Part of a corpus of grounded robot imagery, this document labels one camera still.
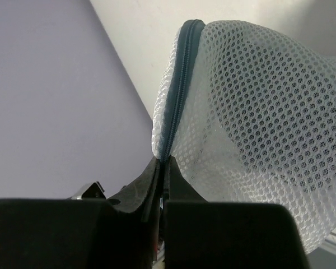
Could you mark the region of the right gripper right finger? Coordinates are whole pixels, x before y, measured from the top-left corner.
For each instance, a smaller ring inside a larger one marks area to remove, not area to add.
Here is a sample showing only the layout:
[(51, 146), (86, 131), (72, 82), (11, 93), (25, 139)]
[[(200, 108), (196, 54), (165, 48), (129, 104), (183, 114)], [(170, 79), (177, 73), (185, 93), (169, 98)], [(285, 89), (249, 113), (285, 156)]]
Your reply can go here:
[(166, 268), (308, 268), (295, 221), (272, 203), (208, 202), (165, 164)]

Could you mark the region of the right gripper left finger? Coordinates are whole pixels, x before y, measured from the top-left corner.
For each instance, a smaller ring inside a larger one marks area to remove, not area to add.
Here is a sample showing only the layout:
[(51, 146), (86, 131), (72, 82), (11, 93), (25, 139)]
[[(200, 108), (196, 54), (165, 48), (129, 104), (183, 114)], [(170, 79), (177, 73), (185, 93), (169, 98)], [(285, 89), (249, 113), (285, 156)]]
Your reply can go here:
[(0, 199), (0, 268), (151, 268), (161, 164), (110, 198)]

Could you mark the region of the white mesh laundry bag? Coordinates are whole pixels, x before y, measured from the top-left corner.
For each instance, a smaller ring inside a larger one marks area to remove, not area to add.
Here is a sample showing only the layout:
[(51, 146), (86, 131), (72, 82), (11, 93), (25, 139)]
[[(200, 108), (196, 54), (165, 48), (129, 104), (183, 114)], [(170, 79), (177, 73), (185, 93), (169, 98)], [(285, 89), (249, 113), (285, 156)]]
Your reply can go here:
[(314, 251), (336, 227), (336, 57), (245, 21), (186, 21), (152, 151), (208, 201), (285, 206)]

